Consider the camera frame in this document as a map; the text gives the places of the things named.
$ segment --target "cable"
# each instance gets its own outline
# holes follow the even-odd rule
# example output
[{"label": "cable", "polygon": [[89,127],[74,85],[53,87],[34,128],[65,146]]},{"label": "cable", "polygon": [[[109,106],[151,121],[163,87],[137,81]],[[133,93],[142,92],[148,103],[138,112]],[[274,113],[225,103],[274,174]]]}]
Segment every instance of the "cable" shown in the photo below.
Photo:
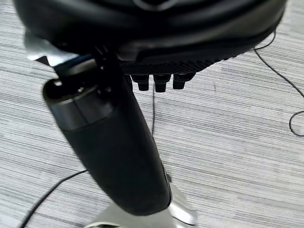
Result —
[{"label": "cable", "polygon": [[153,117],[152,117],[152,136],[154,135],[154,126],[155,126],[155,83],[153,83],[153,94],[152,94],[152,108],[153,108]]},{"label": "cable", "polygon": [[21,226],[19,228],[25,228],[25,226],[28,224],[28,222],[30,221],[31,217],[34,215],[35,211],[38,209],[38,207],[46,200],[46,198],[60,185],[62,184],[63,182],[81,174],[81,173],[84,173],[86,172],[87,170],[83,170],[81,172],[77,172],[77,173],[74,173],[73,175],[71,176],[68,176],[64,179],[62,179],[61,181],[59,181],[56,185],[54,185],[36,204],[35,206],[31,209],[31,211],[28,213],[28,215],[26,216],[26,218],[23,220]]},{"label": "cable", "polygon": [[[271,65],[269,65],[264,59],[263,57],[261,57],[261,55],[258,53],[257,49],[254,49],[254,52],[256,53],[256,55],[259,57],[259,59],[266,65],[268,66],[273,72],[275,72],[277,75],[279,75],[281,78],[283,78],[286,82],[288,82],[293,88],[295,88],[299,94],[304,98],[304,94],[303,92],[294,84],[292,83],[287,77],[285,77],[284,75],[282,75],[281,73],[279,73],[277,70],[275,70]],[[295,130],[292,128],[292,121],[293,119],[301,114],[301,113],[304,113],[304,111],[300,111],[300,112],[297,112],[295,113],[289,120],[289,129],[290,131],[295,134],[296,136],[299,136],[299,137],[304,137],[303,134],[298,134],[297,132],[295,132]]]},{"label": "cable", "polygon": [[265,46],[262,46],[262,47],[255,48],[251,51],[258,51],[258,50],[264,49],[264,48],[268,47],[269,45],[271,45],[274,42],[275,39],[276,39],[276,30],[274,30],[274,37],[272,38],[272,40],[268,44],[266,44]]}]

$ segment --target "textured black grip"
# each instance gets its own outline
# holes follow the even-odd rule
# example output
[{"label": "textured black grip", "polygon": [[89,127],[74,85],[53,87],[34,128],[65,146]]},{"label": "textured black grip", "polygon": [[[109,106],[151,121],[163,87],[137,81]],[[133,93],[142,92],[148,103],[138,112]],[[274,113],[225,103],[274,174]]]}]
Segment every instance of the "textured black grip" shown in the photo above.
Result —
[{"label": "textured black grip", "polygon": [[[82,116],[88,108],[102,113],[102,107],[88,104],[75,104]],[[171,202],[170,187],[133,93],[123,89],[113,110],[108,110],[101,120],[75,130],[62,129],[63,134],[98,185],[122,209],[138,216],[166,209]]]}]

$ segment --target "stand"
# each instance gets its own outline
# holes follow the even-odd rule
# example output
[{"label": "stand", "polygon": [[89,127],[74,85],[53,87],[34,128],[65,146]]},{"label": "stand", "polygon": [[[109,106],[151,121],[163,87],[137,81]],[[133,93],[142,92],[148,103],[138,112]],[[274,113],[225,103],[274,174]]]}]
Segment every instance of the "stand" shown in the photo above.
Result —
[{"label": "stand", "polygon": [[[33,59],[41,57],[42,47],[30,41]],[[116,57],[97,47],[94,58],[66,58],[55,47],[43,48],[46,62],[60,60],[52,64],[59,79],[45,84],[44,100],[81,162],[114,201],[87,228],[195,227],[197,213],[170,185],[130,77]]]},{"label": "stand", "polygon": [[133,216],[113,203],[85,228],[196,228],[197,212],[172,184],[171,190],[173,199],[166,210],[149,216]]}]

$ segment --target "gray striped carpet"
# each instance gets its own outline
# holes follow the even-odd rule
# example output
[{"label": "gray striped carpet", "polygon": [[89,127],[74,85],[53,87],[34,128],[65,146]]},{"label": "gray striped carpet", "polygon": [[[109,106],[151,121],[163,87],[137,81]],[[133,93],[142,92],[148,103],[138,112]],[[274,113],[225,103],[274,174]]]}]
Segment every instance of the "gray striped carpet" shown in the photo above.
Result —
[{"label": "gray striped carpet", "polygon": [[[290,0],[260,53],[304,91],[304,1]],[[0,227],[16,228],[58,180],[83,169],[41,98],[54,72],[26,59],[23,27],[0,0]],[[155,140],[200,228],[304,228],[304,138],[288,128],[304,99],[253,52],[156,94]],[[152,90],[136,96],[149,125]],[[304,133],[304,115],[295,128]],[[81,228],[110,200],[88,174],[58,188],[29,228]]]}]

